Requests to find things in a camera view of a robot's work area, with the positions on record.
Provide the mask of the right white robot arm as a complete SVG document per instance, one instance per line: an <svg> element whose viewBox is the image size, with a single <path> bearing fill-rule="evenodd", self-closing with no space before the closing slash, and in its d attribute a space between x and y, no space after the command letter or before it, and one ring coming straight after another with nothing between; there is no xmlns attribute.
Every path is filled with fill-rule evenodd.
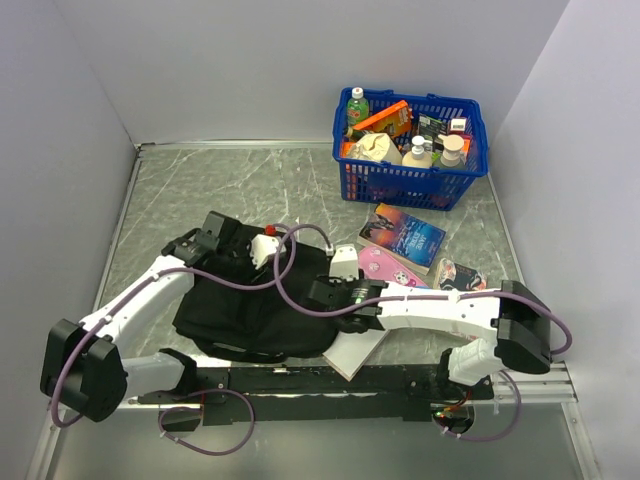
<svg viewBox="0 0 640 480"><path fill-rule="evenodd" d="M504 280L476 292L422 290L386 283L365 333L339 333L324 360L352 380L387 333L422 329L471 337L440 360L438 390L458 398L470 386L503 369L541 375L550 371L551 315L524 284Z"/></svg>

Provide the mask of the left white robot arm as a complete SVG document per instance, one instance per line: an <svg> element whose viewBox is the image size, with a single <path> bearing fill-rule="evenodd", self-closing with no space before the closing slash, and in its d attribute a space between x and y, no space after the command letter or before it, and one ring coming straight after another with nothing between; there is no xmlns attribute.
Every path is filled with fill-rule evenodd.
<svg viewBox="0 0 640 480"><path fill-rule="evenodd" d="M203 263L226 246L241 222L215 211L204 224L167 244L149 269L115 299L77 323L62 319L49 331L40 390L50 398L49 413L58 428L65 406L79 418L100 422L135 396L165 392L177 402L192 398L198 387L197 365L190 357L166 350L124 359L121 350L146 323L191 290L197 278L210 279Z"/></svg>

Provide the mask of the black student backpack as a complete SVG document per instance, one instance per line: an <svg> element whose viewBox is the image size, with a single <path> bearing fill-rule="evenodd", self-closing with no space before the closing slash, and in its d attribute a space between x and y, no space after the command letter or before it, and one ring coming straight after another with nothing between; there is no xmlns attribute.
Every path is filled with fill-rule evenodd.
<svg viewBox="0 0 640 480"><path fill-rule="evenodd" d="M251 241L260 232L258 227L234 220L223 229L219 244L239 237ZM226 281L255 286L273 279L269 266L251 273L211 273L210 258L197 268ZM318 357L339 333L330 319L292 309L274 286L241 291L201 277L184 295L173 326L177 334L193 341L209 357L254 364Z"/></svg>

